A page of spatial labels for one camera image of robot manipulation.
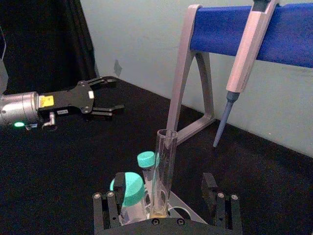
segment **black table surface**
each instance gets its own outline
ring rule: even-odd
[[[91,196],[115,173],[134,171],[154,150],[170,101],[123,81],[96,91],[96,105],[125,104],[113,121],[59,117],[55,132],[0,132],[0,234],[92,234]],[[179,129],[201,117],[182,107]],[[244,234],[311,234],[313,159],[227,125],[218,148],[216,121],[178,146],[172,191],[207,220],[201,176],[240,197]]]

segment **gray stand frame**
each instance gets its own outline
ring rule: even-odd
[[[194,30],[196,12],[200,7],[200,5],[189,6],[187,14],[185,15],[166,128],[175,131],[177,130],[182,97],[194,57],[197,60],[200,72],[204,115],[197,121],[178,131],[178,144],[181,144],[215,121],[209,53],[194,52],[189,49]]]

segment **blue pipette tip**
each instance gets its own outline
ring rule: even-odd
[[[231,108],[233,107],[234,102],[238,99],[239,94],[240,93],[237,93],[237,92],[228,92],[227,93],[227,104],[226,104],[219,128],[217,130],[217,133],[216,133],[216,136],[214,139],[213,147],[216,147],[218,145],[220,139],[221,139],[221,136],[222,136],[223,130],[226,126],[226,122],[227,122],[227,119],[229,117]]]

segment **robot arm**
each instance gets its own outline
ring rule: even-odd
[[[28,92],[3,95],[8,75],[3,63],[5,40],[0,28],[0,127],[23,127],[27,130],[43,123],[43,129],[56,129],[55,118],[58,115],[81,113],[84,116],[101,116],[111,119],[113,114],[123,112],[124,105],[112,108],[95,108],[94,93],[91,87],[102,85],[114,87],[116,78],[98,77],[89,81],[79,81],[71,90],[38,94]]]

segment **green led light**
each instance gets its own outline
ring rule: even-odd
[[[18,121],[18,122],[15,122],[15,123],[14,123],[14,126],[15,126],[15,127],[23,127],[23,126],[25,126],[25,124],[22,123],[22,122],[20,122],[20,121]]]

